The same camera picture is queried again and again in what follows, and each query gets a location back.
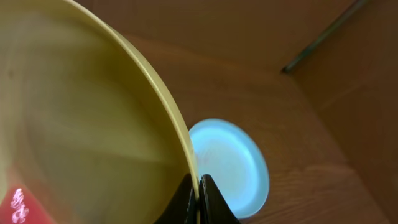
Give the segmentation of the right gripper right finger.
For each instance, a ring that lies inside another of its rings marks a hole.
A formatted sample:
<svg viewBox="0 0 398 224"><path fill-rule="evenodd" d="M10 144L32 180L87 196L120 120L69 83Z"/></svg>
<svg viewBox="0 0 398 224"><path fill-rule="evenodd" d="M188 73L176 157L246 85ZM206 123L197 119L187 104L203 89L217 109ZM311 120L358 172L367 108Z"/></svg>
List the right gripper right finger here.
<svg viewBox="0 0 398 224"><path fill-rule="evenodd" d="M201 177L199 209L201 224L241 224L209 174Z"/></svg>

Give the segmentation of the yellow-green plate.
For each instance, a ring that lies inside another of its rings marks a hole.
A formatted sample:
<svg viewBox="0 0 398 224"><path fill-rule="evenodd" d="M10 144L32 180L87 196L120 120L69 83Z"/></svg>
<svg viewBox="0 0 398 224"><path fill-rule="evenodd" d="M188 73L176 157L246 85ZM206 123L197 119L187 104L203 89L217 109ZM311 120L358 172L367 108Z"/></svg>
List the yellow-green plate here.
<svg viewBox="0 0 398 224"><path fill-rule="evenodd" d="M127 39L75 1L1 2L2 223L154 223L195 172Z"/></svg>

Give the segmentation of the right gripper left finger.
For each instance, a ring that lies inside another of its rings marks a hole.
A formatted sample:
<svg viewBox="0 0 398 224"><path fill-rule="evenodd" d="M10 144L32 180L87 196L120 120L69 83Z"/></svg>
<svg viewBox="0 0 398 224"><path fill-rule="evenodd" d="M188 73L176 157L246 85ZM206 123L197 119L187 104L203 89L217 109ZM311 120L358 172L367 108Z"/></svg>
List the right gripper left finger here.
<svg viewBox="0 0 398 224"><path fill-rule="evenodd" d="M187 174L155 224L196 224L196 198L192 177Z"/></svg>

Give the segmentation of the light blue plate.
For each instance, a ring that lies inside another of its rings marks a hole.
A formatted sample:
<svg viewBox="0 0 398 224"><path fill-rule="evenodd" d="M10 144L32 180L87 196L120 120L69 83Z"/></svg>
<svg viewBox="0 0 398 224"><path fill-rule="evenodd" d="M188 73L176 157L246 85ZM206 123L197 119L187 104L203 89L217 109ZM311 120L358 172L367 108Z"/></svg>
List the light blue plate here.
<svg viewBox="0 0 398 224"><path fill-rule="evenodd" d="M270 191L266 160L254 140L223 119L204 119L189 130L198 176L210 175L238 219L252 217Z"/></svg>

